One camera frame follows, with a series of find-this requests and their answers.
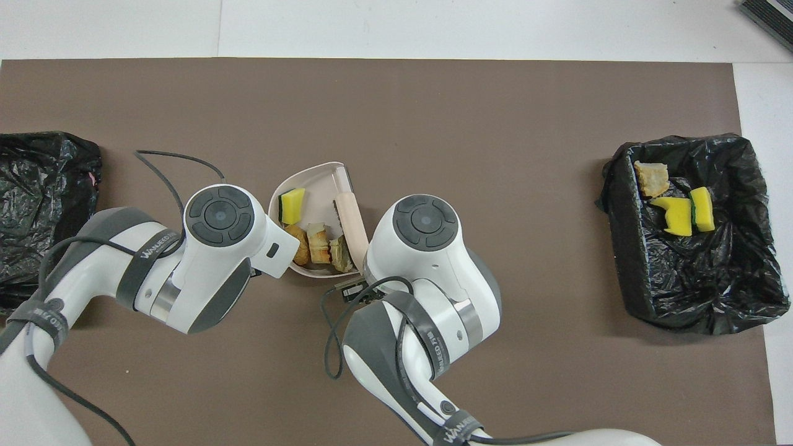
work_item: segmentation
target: black cable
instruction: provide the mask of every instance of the black cable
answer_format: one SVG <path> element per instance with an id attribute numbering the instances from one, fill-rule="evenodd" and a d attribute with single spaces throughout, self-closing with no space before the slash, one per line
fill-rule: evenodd
<path id="1" fill-rule="evenodd" d="M 214 170 L 215 173 L 217 173 L 218 176 L 220 176 L 220 182 L 221 183 L 226 183 L 226 177 L 225 177 L 225 175 L 223 175 L 223 172 L 221 172 L 220 169 L 218 169 L 217 167 L 213 166 L 210 162 L 204 161 L 204 160 L 202 160 L 200 158 L 196 158 L 195 156 L 183 155 L 181 153 L 173 153 L 173 152 L 159 152 L 159 151 L 156 151 L 156 150 L 135 150 L 135 157 L 138 160 L 140 160 L 141 163 L 145 164 L 146 167 L 151 169 L 151 171 L 154 172 L 154 174 L 157 175 L 159 177 L 159 179 L 163 181 L 163 183 L 165 183 L 165 186 L 170 191 L 170 194 L 174 196 L 174 200 L 176 200 L 176 205 L 179 206 L 179 220 L 180 221 L 182 220 L 182 218 L 185 215 L 185 205 L 182 203 L 182 198 L 179 197 L 179 193 L 176 191 L 176 188 L 174 187 L 174 185 L 171 184 L 170 181 L 168 181 L 168 178 L 161 171 L 159 171 L 159 169 L 157 167 L 155 167 L 154 164 L 149 162 L 149 160 L 147 160 L 144 155 L 170 156 L 170 157 L 173 157 L 173 158 L 180 158 L 180 159 L 183 159 L 183 160 L 195 161 L 196 163 L 203 164 L 206 167 L 209 167 L 210 169 Z M 179 240 L 173 246 L 168 248 L 167 250 L 165 250 L 163 252 L 160 252 L 159 256 L 157 256 L 157 258 L 158 259 L 162 259 L 163 257 L 168 257 L 171 254 L 173 254 L 174 252 L 176 252 L 176 250 L 179 249 L 182 246 L 182 243 L 185 242 L 185 236 L 186 236 L 185 235 L 185 228 L 184 228 L 184 225 L 182 225 L 182 235 L 179 237 Z"/>
<path id="2" fill-rule="evenodd" d="M 183 155 L 181 153 L 173 153 L 173 152 L 160 152 L 157 150 L 137 150 L 136 153 L 141 153 L 143 155 L 159 155 L 159 156 L 172 156 L 174 158 L 181 158 L 182 160 L 190 160 L 195 161 L 196 163 L 203 164 L 206 167 L 214 170 L 217 176 L 220 177 L 221 183 L 226 183 L 226 175 L 223 175 L 223 172 L 220 171 L 217 167 L 212 165 L 209 161 L 204 161 L 201 158 L 196 158 L 195 156 L 190 155 Z"/>
<path id="3" fill-rule="evenodd" d="M 65 248 L 66 246 L 76 241 L 106 244 L 107 246 L 110 246 L 111 248 L 115 248 L 125 254 L 129 254 L 130 256 L 135 255 L 135 252 L 132 249 L 129 249 L 125 246 L 121 246 L 120 244 L 115 243 L 113 241 L 99 237 L 73 236 L 61 240 L 58 243 L 56 243 L 55 246 L 50 248 L 49 251 L 47 251 L 44 254 L 44 257 L 41 259 L 41 264 L 39 265 L 39 294 L 33 294 L 31 298 L 35 298 L 38 302 L 44 302 L 45 300 L 47 300 L 47 296 L 49 296 L 49 289 L 48 289 L 49 284 L 47 283 L 47 275 L 48 275 L 49 264 L 50 262 L 52 262 L 52 257 L 54 257 L 55 254 L 58 253 L 61 249 Z"/>
<path id="4" fill-rule="evenodd" d="M 513 445 L 513 444 L 532 444 L 540 443 L 542 441 L 556 440 L 563 436 L 572 435 L 575 432 L 558 431 L 549 433 L 540 433 L 538 435 L 524 436 L 520 438 L 485 438 L 483 436 L 472 435 L 469 441 L 476 441 L 482 444 L 500 444 L 500 445 Z"/>
<path id="5" fill-rule="evenodd" d="M 163 183 L 165 183 L 165 185 L 168 188 L 168 190 L 170 191 L 170 193 L 174 196 L 174 200 L 176 200 L 176 204 L 179 207 L 179 216 L 180 216 L 180 218 L 185 213 L 185 206 L 184 206 L 184 204 L 182 204 L 182 199 L 179 197 L 179 193 L 174 188 L 174 185 L 171 184 L 170 181 L 168 181 L 168 178 L 157 167 L 155 167 L 154 164 L 152 164 L 148 160 L 146 160 L 146 158 L 143 155 L 172 156 L 174 158 L 182 158 L 184 160 L 195 161 L 197 163 L 203 164 L 203 165 L 211 168 L 212 170 L 214 170 L 218 174 L 218 176 L 220 176 L 220 181 L 222 183 L 226 183 L 226 177 L 225 177 L 225 175 L 223 175 L 223 172 L 221 172 L 220 169 L 218 169 L 217 167 L 213 166 L 212 164 L 210 164 L 207 161 L 200 160 L 200 159 L 195 158 L 193 156 L 182 155 L 182 154 L 179 154 L 179 153 L 172 153 L 172 152 L 157 152 L 157 151 L 152 151 L 152 150 L 138 150 L 138 151 L 135 151 L 135 157 L 137 157 L 138 160 L 140 160 L 149 169 L 151 169 L 151 171 L 153 171 L 155 173 L 155 175 L 157 175 L 163 181 Z M 162 257 L 165 257 L 165 256 L 169 256 L 170 254 L 175 252 L 177 249 L 179 249 L 179 247 L 182 245 L 184 240 L 185 240 L 185 229 L 184 229 L 184 226 L 182 226 L 182 236 L 179 238 L 179 241 L 173 247 L 168 249 L 167 251 L 160 253 L 159 258 L 162 258 Z M 61 240 L 60 242 L 58 242 L 54 246 L 52 246 L 52 248 L 50 248 L 44 254 L 44 257 L 42 258 L 41 264 L 39 266 L 39 276 L 38 276 L 39 290 L 38 290 L 38 293 L 33 293 L 33 296 L 31 296 L 30 299 L 32 299 L 32 300 L 34 300 L 36 302 L 44 302 L 46 300 L 47 296 L 49 295 L 49 289 L 48 289 L 49 288 L 49 283 L 47 281 L 47 276 L 48 276 L 49 264 L 52 262 L 52 258 L 55 256 L 55 254 L 57 252 L 59 252 L 60 250 L 64 249 L 66 246 L 69 246 L 70 244 L 72 244 L 74 242 L 77 242 L 77 241 L 104 244 L 104 245 L 110 246 L 111 248 L 115 248 L 115 249 L 117 249 L 117 250 L 119 250 L 121 252 L 124 252 L 124 253 L 126 253 L 126 254 L 128 254 L 130 256 L 134 256 L 135 255 L 135 252 L 132 249 L 126 248 L 125 246 L 122 246 L 122 245 L 120 245 L 118 243 L 115 243 L 115 242 L 113 242 L 111 240 L 102 239 L 102 238 L 99 238 L 99 237 L 94 237 L 94 236 L 73 236 L 73 237 L 69 237 L 69 238 L 67 238 L 65 240 Z M 22 329 L 25 327 L 25 325 L 27 325 L 27 323 L 23 322 L 23 321 L 11 321 L 11 322 L 8 323 L 8 325 L 6 326 L 6 329 L 3 330 L 2 333 L 0 333 L 0 355 L 8 348 L 8 346 L 11 344 L 11 342 L 14 339 L 16 339 L 16 337 L 19 335 L 19 333 L 22 331 Z M 102 419 L 104 419 L 105 421 L 110 423 L 110 425 L 112 425 L 121 434 L 121 436 L 124 437 L 124 440 L 127 442 L 127 444 L 129 444 L 130 446 L 135 446 L 135 442 L 129 436 L 129 434 L 124 429 L 124 427 L 122 427 L 121 424 L 118 421 L 116 421 L 113 417 L 108 415 L 107 412 L 105 412 L 102 409 L 99 409 L 97 406 L 95 406 L 94 404 L 92 404 L 91 402 L 86 400 L 85 398 L 83 398 L 80 395 L 76 394 L 73 390 L 70 390 L 68 387 L 66 387 L 62 383 L 58 382 L 58 380 L 53 378 L 49 373 L 47 373 L 47 371 L 45 369 L 42 368 L 41 365 L 38 364 L 38 362 L 36 361 L 36 357 L 33 354 L 28 355 L 27 356 L 27 360 L 28 360 L 28 364 L 33 369 L 33 371 L 36 373 L 36 375 L 39 376 L 39 378 L 41 378 L 47 384 L 52 386 L 52 388 L 54 388 L 55 390 L 59 391 L 60 393 L 62 393 L 64 395 L 66 395 L 67 397 L 75 400 L 75 402 L 77 402 L 79 405 L 87 408 L 88 410 L 90 410 L 93 413 L 96 413 L 99 417 L 101 417 Z"/>
<path id="6" fill-rule="evenodd" d="M 330 290 L 326 291 L 325 294 L 323 294 L 322 298 L 320 299 L 320 309 L 322 310 L 322 314 L 325 316 L 325 321 L 331 327 L 331 332 L 328 334 L 328 340 L 325 342 L 325 353 L 324 353 L 325 374 L 328 375 L 328 377 L 330 379 L 339 379 L 339 377 L 344 372 L 344 360 L 343 360 L 343 357 L 342 357 L 343 356 L 343 354 L 342 354 L 342 343 L 341 343 L 341 340 L 339 340 L 339 334 L 337 333 L 337 330 L 339 329 L 339 324 L 341 324 L 341 322 L 344 320 L 344 318 L 347 317 L 348 314 L 350 314 L 352 309 L 358 303 L 360 303 L 360 301 L 365 296 L 367 296 L 368 294 L 371 294 L 374 291 L 375 288 L 377 288 L 378 286 L 382 285 L 383 283 L 393 282 L 393 281 L 402 282 L 408 288 L 408 293 L 413 294 L 413 284 L 410 283 L 410 281 L 407 280 L 406 278 L 399 277 L 399 276 L 396 276 L 396 275 L 385 277 L 383 279 L 380 279 L 380 280 L 372 283 L 371 285 L 369 285 L 366 288 L 364 288 L 360 293 L 358 293 L 358 295 L 355 296 L 355 298 L 353 300 L 351 300 L 350 303 L 347 304 L 347 307 L 344 309 L 344 311 L 342 312 L 341 316 L 339 316 L 339 318 L 336 319 L 335 323 L 331 323 L 331 317 L 328 315 L 328 312 L 325 309 L 325 301 L 332 294 L 334 289 L 331 288 Z M 330 367 L 329 367 L 329 365 L 330 365 L 329 353 L 330 353 L 330 349 L 331 349 L 331 341 L 333 341 L 333 340 L 335 340 L 336 347 L 337 347 L 337 349 L 339 351 L 339 368 L 336 369 L 336 373 L 335 374 L 331 373 L 331 370 L 330 370 Z"/>
<path id="7" fill-rule="evenodd" d="M 132 249 L 126 248 L 121 246 L 120 244 L 114 243 L 110 240 L 92 237 L 92 236 L 73 236 L 67 239 L 61 240 L 60 242 L 56 243 L 49 251 L 45 252 L 44 257 L 41 259 L 41 263 L 39 264 L 39 290 L 36 293 L 33 293 L 33 296 L 30 297 L 34 302 L 44 302 L 44 300 L 49 295 L 49 283 L 47 283 L 47 275 L 49 264 L 52 262 L 52 257 L 55 254 L 65 248 L 66 246 L 76 242 L 76 241 L 83 241 L 83 242 L 90 242 L 90 243 L 99 243 L 99 244 L 106 244 L 112 248 L 118 249 L 119 251 L 125 252 L 130 256 L 135 255 L 135 252 Z M 23 321 L 9 321 L 6 322 L 6 329 L 4 329 L 0 333 L 0 355 L 2 355 L 11 342 L 17 338 L 19 333 L 25 327 L 27 322 Z"/>
<path id="8" fill-rule="evenodd" d="M 27 356 L 28 364 L 30 364 L 30 368 L 33 369 L 33 372 L 39 376 L 45 383 L 49 384 L 53 389 L 59 391 L 60 393 L 68 396 L 69 398 L 75 400 L 79 405 L 85 407 L 86 409 L 90 410 L 93 413 L 96 413 L 99 417 L 103 420 L 107 421 L 112 425 L 118 433 L 124 437 L 124 440 L 127 442 L 129 446 L 135 446 L 135 441 L 132 440 L 132 437 L 129 436 L 129 433 L 124 429 L 124 426 L 121 425 L 115 418 L 111 417 L 107 412 L 102 409 L 99 409 L 97 406 L 91 404 L 90 401 L 86 400 L 85 398 L 81 397 L 80 395 L 76 394 L 74 391 L 70 390 L 68 387 L 64 386 L 60 383 L 57 379 L 53 378 L 45 369 L 42 368 L 41 365 L 36 361 L 36 357 L 34 355 Z"/>

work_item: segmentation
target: white floor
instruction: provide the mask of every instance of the white floor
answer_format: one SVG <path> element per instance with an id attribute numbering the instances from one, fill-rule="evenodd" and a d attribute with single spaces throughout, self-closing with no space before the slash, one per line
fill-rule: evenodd
<path id="1" fill-rule="evenodd" d="M 733 0 L 2 0 L 0 60 L 375 57 L 735 63 L 742 133 L 793 277 L 793 53 Z M 793 443 L 793 316 L 765 327 L 776 435 Z"/>

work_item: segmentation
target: black object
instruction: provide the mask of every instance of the black object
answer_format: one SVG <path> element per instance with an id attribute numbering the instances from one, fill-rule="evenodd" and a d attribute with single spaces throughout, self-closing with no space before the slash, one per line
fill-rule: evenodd
<path id="1" fill-rule="evenodd" d="M 706 186 L 716 230 L 666 233 L 664 210 L 639 194 L 634 161 L 668 166 L 671 187 L 662 196 L 687 197 Z M 774 257 L 765 181 L 748 140 L 728 133 L 626 143 L 603 177 L 596 204 L 609 216 L 629 314 L 665 329 L 724 334 L 766 324 L 790 307 Z"/>
<path id="2" fill-rule="evenodd" d="M 44 253 L 94 214 L 101 180 L 95 143 L 63 132 L 0 134 L 0 314 L 33 294 Z"/>
<path id="3" fill-rule="evenodd" d="M 69 334 L 69 323 L 60 310 L 63 310 L 61 299 L 54 298 L 46 302 L 28 299 L 22 302 L 6 321 L 19 321 L 23 324 L 32 322 L 50 335 L 57 350 Z"/>
<path id="4" fill-rule="evenodd" d="M 393 215 L 396 234 L 411 248 L 438 251 L 448 246 L 457 235 L 454 210 L 430 195 L 411 195 L 396 204 Z"/>
<path id="5" fill-rule="evenodd" d="M 793 0 L 744 0 L 738 8 L 793 51 Z"/>
<path id="6" fill-rule="evenodd" d="M 159 255 L 168 247 L 179 240 L 179 234 L 172 229 L 165 228 L 151 237 L 127 263 L 127 268 L 121 276 L 121 281 L 116 288 L 116 302 L 132 311 L 135 308 L 135 298 L 154 267 Z"/>
<path id="7" fill-rule="evenodd" d="M 228 311 L 237 303 L 239 296 L 251 279 L 251 260 L 245 259 L 232 271 L 220 289 L 215 292 L 196 320 L 187 330 L 187 334 L 200 333 L 220 324 Z"/>
<path id="8" fill-rule="evenodd" d="M 187 213 L 190 233 L 210 246 L 231 246 L 253 228 L 251 200 L 231 186 L 204 190 L 187 204 Z"/>

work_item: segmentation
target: gray band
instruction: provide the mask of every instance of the gray band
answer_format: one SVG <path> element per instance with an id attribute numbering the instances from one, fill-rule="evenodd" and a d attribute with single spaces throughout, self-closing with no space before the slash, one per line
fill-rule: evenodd
<path id="1" fill-rule="evenodd" d="M 173 276 L 174 273 L 170 273 L 170 277 L 159 288 L 157 297 L 154 299 L 154 303 L 151 305 L 151 311 L 149 312 L 149 315 L 163 323 L 168 321 L 170 309 L 173 308 L 176 298 L 179 297 L 179 293 L 182 292 L 171 280 Z"/>
<path id="2" fill-rule="evenodd" d="M 457 314 L 460 315 L 460 320 L 465 326 L 465 332 L 468 334 L 468 349 L 476 347 L 482 342 L 484 332 L 482 331 L 482 321 L 479 320 L 479 313 L 477 309 L 473 308 L 471 299 L 466 299 L 462 302 L 455 302 L 449 299 Z"/>
<path id="3" fill-rule="evenodd" d="M 344 330 L 344 346 L 359 355 L 397 405 L 407 414 L 407 418 L 416 422 L 416 426 L 407 421 L 405 425 L 419 438 L 422 436 L 417 429 L 432 438 L 440 427 L 419 410 L 416 400 L 400 380 L 396 362 L 397 337 L 392 329 L 386 305 L 383 301 L 376 301 L 355 311 L 350 323 L 347 324 L 347 329 Z"/>
<path id="4" fill-rule="evenodd" d="M 459 446 L 471 438 L 473 431 L 483 427 L 482 424 L 464 410 L 458 410 L 435 434 L 432 446 Z"/>
<path id="5" fill-rule="evenodd" d="M 132 311 L 137 311 L 135 309 L 135 298 L 138 295 L 140 286 L 143 285 L 149 271 L 154 267 L 154 262 L 157 261 L 160 253 L 178 239 L 179 234 L 171 229 L 163 229 L 140 247 L 138 252 L 132 257 L 132 260 L 129 261 L 129 265 L 127 265 L 127 269 L 118 283 L 118 288 L 116 289 L 116 300 L 118 303 Z"/>
<path id="6" fill-rule="evenodd" d="M 28 299 L 22 302 L 6 321 L 32 322 L 50 335 L 57 350 L 69 333 L 69 324 L 60 312 L 62 309 L 63 301 L 58 298 L 46 302 Z"/>
<path id="7" fill-rule="evenodd" d="M 154 221 L 154 219 L 146 215 L 142 210 L 132 207 L 117 207 L 100 210 L 82 226 L 82 229 L 80 229 L 77 235 L 94 236 L 110 240 L 125 230 L 148 221 Z M 73 267 L 77 266 L 78 263 L 101 246 L 102 245 L 99 243 L 91 242 L 73 243 L 66 250 L 66 254 L 61 257 L 58 264 L 55 265 L 55 269 L 47 276 L 47 288 L 49 290 L 55 289 L 56 285 Z M 40 290 L 36 290 L 31 298 L 38 299 L 35 297 L 37 294 L 40 294 Z M 22 331 L 22 327 L 24 326 L 25 322 L 23 321 L 11 321 L 6 325 L 6 329 L 0 332 L 0 355 L 5 352 L 8 346 L 11 345 L 11 342 L 17 338 L 17 335 Z"/>
<path id="8" fill-rule="evenodd" d="M 416 334 L 419 335 L 427 357 L 432 362 L 432 379 L 438 378 L 449 369 L 449 348 L 443 340 L 438 326 L 419 301 L 411 294 L 394 291 L 383 298 L 394 308 L 404 314 Z"/>
<path id="9" fill-rule="evenodd" d="M 206 302 L 204 309 L 193 320 L 187 334 L 199 333 L 219 324 L 237 303 L 251 278 L 251 260 L 245 259 L 226 278 L 223 285 Z"/>
<path id="10" fill-rule="evenodd" d="M 485 281 L 490 286 L 490 290 L 493 292 L 493 296 L 496 298 L 496 304 L 498 304 L 498 317 L 504 315 L 504 311 L 501 310 L 501 289 L 498 286 L 498 282 L 496 281 L 496 277 L 490 271 L 485 261 L 482 260 L 480 256 L 477 255 L 476 252 L 471 251 L 470 249 L 466 248 L 468 251 L 468 257 L 471 258 L 473 264 L 477 266 L 477 269 L 482 274 L 482 277 L 485 278 Z"/>

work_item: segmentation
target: brown table surface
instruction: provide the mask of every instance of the brown table surface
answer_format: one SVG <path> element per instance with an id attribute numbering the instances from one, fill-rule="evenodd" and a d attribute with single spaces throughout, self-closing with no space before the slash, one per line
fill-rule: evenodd
<path id="1" fill-rule="evenodd" d="M 0 132 L 57 129 L 103 147 L 101 208 L 136 206 L 171 227 L 178 211 L 133 150 L 210 160 L 265 207 L 292 173 L 343 161 L 370 235 L 407 194 L 445 198 L 500 282 L 504 318 L 436 384 L 491 435 L 774 442 L 762 331 L 680 335 L 629 317 L 592 204 L 623 142 L 740 132 L 728 64 L 3 61 Z M 156 162 L 185 199 L 214 181 Z M 318 301 L 332 283 L 257 278 L 194 336 L 99 298 L 50 371 L 140 445 L 418 444 L 349 373 L 324 375 Z M 67 405 L 96 444 L 121 443 Z"/>

